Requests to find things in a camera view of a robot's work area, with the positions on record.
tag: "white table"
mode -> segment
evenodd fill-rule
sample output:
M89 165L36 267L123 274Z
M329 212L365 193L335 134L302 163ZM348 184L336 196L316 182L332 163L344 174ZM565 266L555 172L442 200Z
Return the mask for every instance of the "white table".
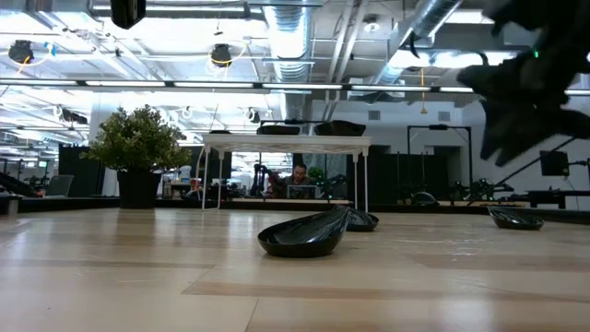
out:
M359 207L357 163L359 154L365 160L365 212L369 212L369 196L367 182L367 157L372 139L370 137L347 136L286 136L286 135L222 135L205 134L203 144L205 150L205 178L203 179L203 202L205 209L207 198L207 167L209 153L214 148L219 151L219 174L223 167L225 152L291 152L318 154L349 154L354 162L354 207ZM218 190L218 207L221 206L221 187Z

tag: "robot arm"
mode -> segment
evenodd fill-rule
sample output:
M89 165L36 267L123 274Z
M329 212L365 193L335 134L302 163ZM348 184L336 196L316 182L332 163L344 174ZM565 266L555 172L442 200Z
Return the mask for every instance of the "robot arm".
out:
M576 75L590 73L588 0L503 0L484 12L499 34L507 23L541 29L534 49L498 66L472 65L457 80L486 100L486 129L480 157L496 151L503 166L540 142L567 135L590 138L590 117L563 110L565 90Z

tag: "black bowl-shaped object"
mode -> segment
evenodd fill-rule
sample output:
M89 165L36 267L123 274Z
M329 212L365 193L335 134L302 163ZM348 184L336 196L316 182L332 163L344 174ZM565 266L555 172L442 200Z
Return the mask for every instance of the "black bowl-shaped object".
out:
M420 207L438 207L440 203L427 192L416 193L412 196L412 205Z
M345 209L326 211L271 226L258 234L258 242L275 256L330 255L342 240L347 223Z
M256 129L257 135L298 135L301 128L288 125L263 125Z
M348 226L347 231L373 231L377 227L379 219L377 217L348 207Z
M348 121L334 120L317 125L313 131L318 136L362 136L367 129L364 124L353 124Z
M545 221L534 216L526 215L514 208L488 207L491 218L496 226L501 229L519 231L538 231L543 227Z

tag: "ductwork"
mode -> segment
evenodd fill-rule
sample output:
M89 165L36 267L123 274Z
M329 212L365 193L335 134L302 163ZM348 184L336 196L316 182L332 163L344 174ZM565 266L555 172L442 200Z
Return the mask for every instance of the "ductwork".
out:
M391 59L410 33L413 32L420 38L434 37L444 21L461 6L462 2L463 0L420 0L416 4L414 15L408 21L398 24L392 33L390 38L390 46L393 47L390 50ZM405 68L392 66L391 59L379 75L372 80L372 84L391 85L402 75Z
M296 6L268 6L264 8L269 29L273 57L285 60L305 58L310 51L311 9ZM310 66L297 62L274 63L277 81L282 83L308 82ZM308 98L305 94L283 93L281 113L284 119L302 119Z

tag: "green plant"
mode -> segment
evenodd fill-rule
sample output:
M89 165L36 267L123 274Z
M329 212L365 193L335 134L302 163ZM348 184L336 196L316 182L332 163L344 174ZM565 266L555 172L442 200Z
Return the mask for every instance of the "green plant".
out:
M307 176L313 181L321 182L324 180L324 171L319 167L310 167Z
M90 151L80 158L100 160L105 167L128 172L166 170L191 161L191 150L178 146L177 140L183 138L180 129L166 124L149 105L130 114L119 108L100 129L89 144Z

